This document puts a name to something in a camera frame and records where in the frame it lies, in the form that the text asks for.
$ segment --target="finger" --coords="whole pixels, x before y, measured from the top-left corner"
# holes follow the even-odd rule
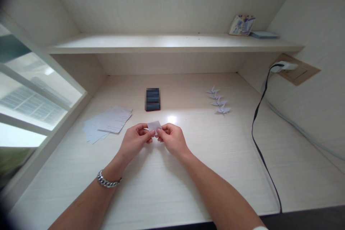
[[[145,135],[147,132],[148,132],[147,129],[140,129],[140,130],[138,131],[138,134],[139,134],[139,135]]]
[[[167,133],[168,135],[170,135],[170,133],[171,133],[169,129],[166,129],[166,130],[164,130],[164,131],[165,131],[165,133]]]
[[[163,130],[169,129],[171,131],[173,129],[173,127],[175,127],[175,125],[171,124],[171,123],[167,123],[167,124],[162,125]]]
[[[168,136],[168,134],[164,130],[159,128],[157,129],[157,133],[163,140]]]
[[[152,137],[155,135],[156,131],[151,130],[150,132],[148,131],[145,135],[140,136],[144,142],[149,141],[150,139],[152,140]]]
[[[139,123],[139,124],[137,124],[137,125],[135,125],[133,127],[135,128],[135,130],[137,132],[139,132],[139,130],[141,130],[141,129],[148,128],[146,123]]]

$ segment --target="white shelf board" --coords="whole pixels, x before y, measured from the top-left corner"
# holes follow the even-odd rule
[[[297,52],[303,46],[285,40],[260,40],[228,34],[81,33],[47,48],[50,54]]]

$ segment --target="black cable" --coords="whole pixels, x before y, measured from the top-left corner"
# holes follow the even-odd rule
[[[254,121],[255,121],[256,117],[258,116],[258,111],[259,111],[259,107],[260,107],[261,101],[262,101],[262,99],[263,99],[263,97],[264,97],[264,95],[265,95],[265,93],[266,93],[266,90],[267,90],[267,82],[268,82],[268,77],[269,77],[269,75],[270,75],[271,69],[274,68],[275,66],[284,66],[284,65],[283,65],[283,64],[275,64],[275,65],[271,66],[270,69],[268,70],[268,75],[267,75],[266,83],[265,83],[265,90],[264,90],[263,93],[262,93],[261,100],[260,100],[258,106],[256,107],[255,114],[254,114],[254,119],[253,119],[253,124],[252,124],[252,138],[253,138],[254,144],[255,144],[255,146],[256,146],[256,149],[257,149],[258,152],[259,152],[259,155],[260,155],[260,157],[261,157],[261,160],[262,160],[262,162],[263,162],[263,165],[265,166],[265,168],[266,168],[266,170],[267,170],[267,172],[268,172],[268,175],[269,175],[270,178],[271,178],[271,181],[272,181],[272,183],[273,183],[274,189],[276,190],[276,193],[277,193],[277,196],[278,196],[278,200],[279,200],[279,207],[280,207],[279,214],[281,214],[281,213],[282,213],[281,201],[280,201],[280,197],[279,197],[277,188],[276,188],[276,186],[275,186],[275,184],[274,184],[274,182],[273,182],[273,180],[272,180],[271,174],[270,174],[270,172],[269,172],[269,170],[268,170],[268,168],[267,168],[267,165],[266,165],[266,163],[265,163],[265,159],[264,159],[263,156],[262,156],[262,153],[261,153],[261,151],[260,151],[260,148],[258,147],[257,143],[255,142],[255,139],[254,139],[254,136],[253,136]]]

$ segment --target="hand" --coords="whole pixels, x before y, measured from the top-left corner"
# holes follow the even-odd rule
[[[149,132],[145,128],[147,128],[146,123],[139,123],[127,129],[117,155],[123,156],[130,162],[140,152],[145,143],[152,143],[155,131]]]
[[[180,127],[167,123],[162,126],[162,129],[157,129],[157,132],[158,141],[165,142],[168,151],[176,158],[191,153]]]

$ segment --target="person's left hand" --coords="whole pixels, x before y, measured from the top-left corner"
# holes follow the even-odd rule
[[[140,152],[145,143],[152,143],[152,137],[155,135],[155,131],[152,130],[149,132],[145,128],[147,128],[146,123],[139,123],[127,129],[118,151],[118,155],[131,161]]]

